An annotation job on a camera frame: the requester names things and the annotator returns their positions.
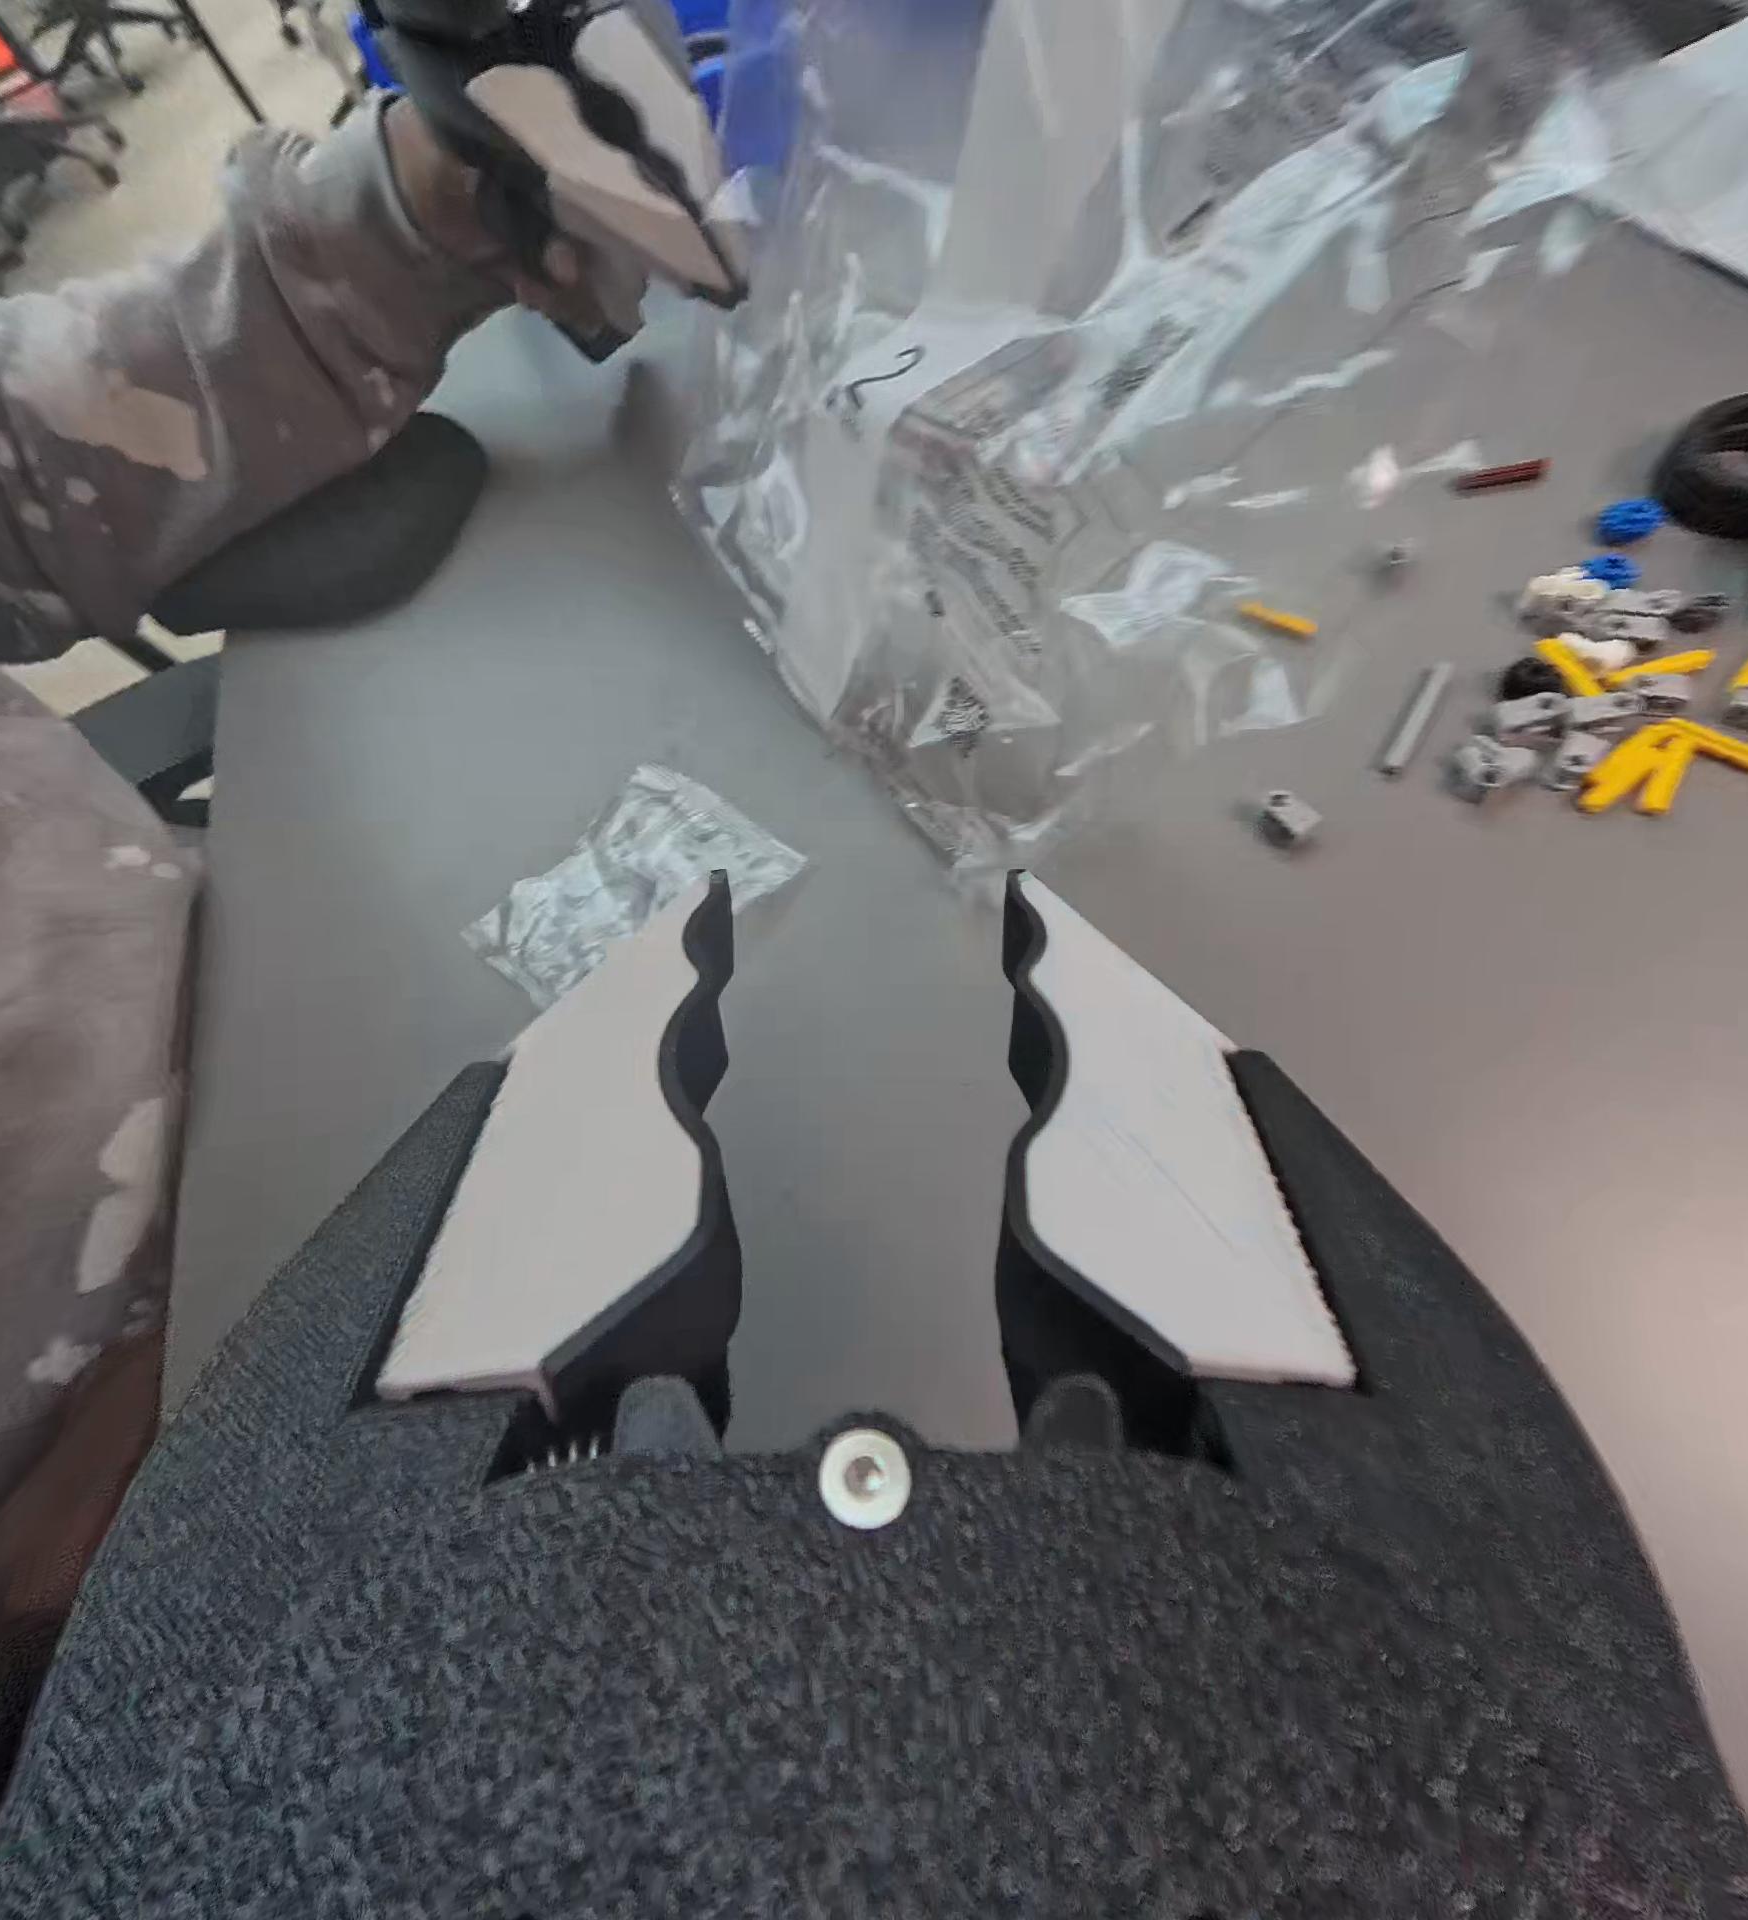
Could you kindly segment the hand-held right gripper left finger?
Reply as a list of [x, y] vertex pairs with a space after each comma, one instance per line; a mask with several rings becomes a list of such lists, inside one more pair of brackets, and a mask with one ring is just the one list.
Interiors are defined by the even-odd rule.
[[376, 1398], [608, 1421], [639, 1381], [731, 1414], [742, 1251], [709, 1106], [734, 903], [713, 870], [509, 1047], [381, 1358]]

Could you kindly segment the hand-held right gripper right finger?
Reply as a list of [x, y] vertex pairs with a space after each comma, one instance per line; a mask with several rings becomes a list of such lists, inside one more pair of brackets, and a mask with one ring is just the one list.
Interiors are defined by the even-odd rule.
[[1207, 1385], [1351, 1391], [1358, 1363], [1238, 1078], [1240, 1049], [1028, 874], [1005, 881], [999, 1215], [1015, 1421], [1098, 1383], [1132, 1448], [1196, 1448]]

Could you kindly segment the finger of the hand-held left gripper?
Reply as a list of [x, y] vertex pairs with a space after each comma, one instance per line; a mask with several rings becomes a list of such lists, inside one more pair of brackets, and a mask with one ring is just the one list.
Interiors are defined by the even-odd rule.
[[648, 187], [630, 158], [612, 151], [581, 118], [573, 64], [496, 64], [465, 95], [545, 181], [549, 205], [579, 219], [588, 238], [614, 244], [646, 275], [721, 311], [750, 293], [748, 242], [721, 200], [717, 223], [700, 223]]
[[671, 17], [583, 4], [573, 24], [581, 120], [635, 177], [701, 225], [721, 219], [717, 133], [671, 40]]

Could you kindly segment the small clear parts bag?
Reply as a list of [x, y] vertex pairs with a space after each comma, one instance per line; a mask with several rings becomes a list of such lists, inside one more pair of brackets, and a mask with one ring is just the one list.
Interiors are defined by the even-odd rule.
[[545, 1011], [713, 874], [731, 904], [790, 887], [809, 860], [709, 786], [659, 764], [638, 767], [572, 853], [469, 923], [459, 939]]

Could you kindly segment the large printed clear bag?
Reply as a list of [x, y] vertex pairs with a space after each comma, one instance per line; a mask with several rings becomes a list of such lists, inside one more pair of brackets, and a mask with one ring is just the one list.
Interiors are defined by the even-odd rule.
[[1146, 743], [1320, 712], [1371, 548], [1421, 559], [1459, 472], [1543, 456], [1489, 355], [1676, 44], [1666, 4], [809, 4], [676, 500], [959, 881]]

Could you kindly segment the person's left forearm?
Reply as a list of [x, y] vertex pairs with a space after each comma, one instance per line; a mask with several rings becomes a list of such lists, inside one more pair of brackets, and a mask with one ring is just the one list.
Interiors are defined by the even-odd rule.
[[252, 130], [181, 253], [0, 296], [0, 668], [129, 633], [364, 465], [513, 298], [471, 173], [406, 98]]

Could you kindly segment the grey desk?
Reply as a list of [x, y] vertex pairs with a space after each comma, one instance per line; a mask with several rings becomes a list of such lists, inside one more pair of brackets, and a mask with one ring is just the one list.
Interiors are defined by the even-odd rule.
[[[1595, 209], [1513, 348], [1550, 477], [1431, 500], [1310, 719], [1148, 740], [1037, 867], [1269, 1053], [1491, 1290], [1561, 1386], [1671, 1603], [1748, 1810], [1748, 776], [1661, 820], [1477, 808], [1435, 752], [1512, 654], [1504, 596], [1567, 557], [1708, 401], [1748, 390], [1748, 285]], [[736, 1200], [744, 1448], [872, 1405], [1009, 1427], [985, 1268], [1022, 1106], [998, 910], [820, 733], [668, 499], [709, 316], [658, 301], [632, 371], [496, 316], [433, 406], [494, 475], [444, 573], [356, 628], [233, 636], [220, 670], [163, 1413], [455, 1069], [526, 1018], [461, 942], [639, 761], [806, 870], [742, 910], [713, 1129]], [[1374, 762], [1418, 675], [1414, 762]], [[1302, 850], [1251, 812], [1292, 790]]]

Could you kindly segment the light grey axle rod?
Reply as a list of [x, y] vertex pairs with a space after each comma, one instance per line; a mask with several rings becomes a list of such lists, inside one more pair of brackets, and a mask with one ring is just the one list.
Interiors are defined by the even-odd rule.
[[1380, 779], [1396, 781], [1416, 761], [1451, 686], [1453, 673], [1451, 663], [1435, 660], [1416, 675], [1371, 762], [1371, 771]]

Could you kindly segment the person's grey patterned hoodie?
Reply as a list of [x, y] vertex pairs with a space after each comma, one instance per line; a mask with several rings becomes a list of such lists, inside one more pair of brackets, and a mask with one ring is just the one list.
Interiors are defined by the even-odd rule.
[[0, 1504], [153, 1320], [196, 872], [0, 668]]

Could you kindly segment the black chair seat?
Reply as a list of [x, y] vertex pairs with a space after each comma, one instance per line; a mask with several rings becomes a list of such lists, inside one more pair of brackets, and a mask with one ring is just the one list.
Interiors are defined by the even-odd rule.
[[70, 716], [70, 727], [167, 828], [205, 832], [221, 657], [165, 664]]

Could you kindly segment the pile of yellow grey bricks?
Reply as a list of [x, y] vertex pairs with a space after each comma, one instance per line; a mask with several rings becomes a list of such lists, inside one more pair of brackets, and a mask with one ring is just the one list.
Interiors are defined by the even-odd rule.
[[1581, 561], [1513, 596], [1524, 651], [1441, 768], [1459, 804], [1538, 793], [1664, 820], [1699, 768], [1748, 776], [1748, 540], [1688, 533], [1654, 493], [1587, 531]]

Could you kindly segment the black toy tire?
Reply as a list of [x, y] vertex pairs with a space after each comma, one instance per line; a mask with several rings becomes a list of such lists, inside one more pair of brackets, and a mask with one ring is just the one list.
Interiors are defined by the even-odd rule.
[[1654, 469], [1654, 499], [1688, 533], [1748, 543], [1748, 394], [1714, 401], [1678, 429]]

